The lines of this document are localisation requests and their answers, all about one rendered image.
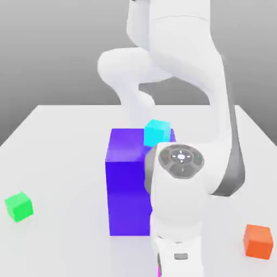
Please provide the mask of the small cyan cube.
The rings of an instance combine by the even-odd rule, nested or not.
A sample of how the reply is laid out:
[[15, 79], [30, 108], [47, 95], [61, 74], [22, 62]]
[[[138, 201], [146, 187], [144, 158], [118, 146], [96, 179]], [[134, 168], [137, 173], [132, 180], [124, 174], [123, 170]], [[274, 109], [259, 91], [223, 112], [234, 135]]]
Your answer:
[[169, 122], [152, 119], [144, 127], [144, 145], [153, 147], [160, 142], [169, 142], [170, 133]]

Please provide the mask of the small green cube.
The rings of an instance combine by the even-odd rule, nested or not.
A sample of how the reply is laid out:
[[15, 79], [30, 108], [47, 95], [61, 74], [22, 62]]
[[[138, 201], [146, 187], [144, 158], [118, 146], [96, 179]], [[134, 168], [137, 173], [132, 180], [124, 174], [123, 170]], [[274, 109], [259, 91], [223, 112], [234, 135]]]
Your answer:
[[15, 221], [20, 222], [34, 213], [31, 199], [20, 192], [4, 200], [9, 216]]

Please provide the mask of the large blue box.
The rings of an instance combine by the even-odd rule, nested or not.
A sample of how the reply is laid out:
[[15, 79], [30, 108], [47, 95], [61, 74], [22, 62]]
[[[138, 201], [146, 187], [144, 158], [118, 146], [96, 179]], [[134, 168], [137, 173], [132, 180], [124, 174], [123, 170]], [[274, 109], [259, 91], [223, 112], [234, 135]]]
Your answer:
[[112, 129], [105, 158], [109, 233], [149, 236], [151, 204], [144, 187], [144, 130]]

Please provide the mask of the small orange cube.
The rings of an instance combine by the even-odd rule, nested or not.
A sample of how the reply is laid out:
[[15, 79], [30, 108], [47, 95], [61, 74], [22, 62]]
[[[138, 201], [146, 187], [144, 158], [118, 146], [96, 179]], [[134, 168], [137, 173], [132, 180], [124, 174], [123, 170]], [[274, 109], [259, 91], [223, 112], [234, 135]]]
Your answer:
[[269, 260], [274, 246], [270, 228], [265, 226], [246, 225], [243, 245], [246, 256]]

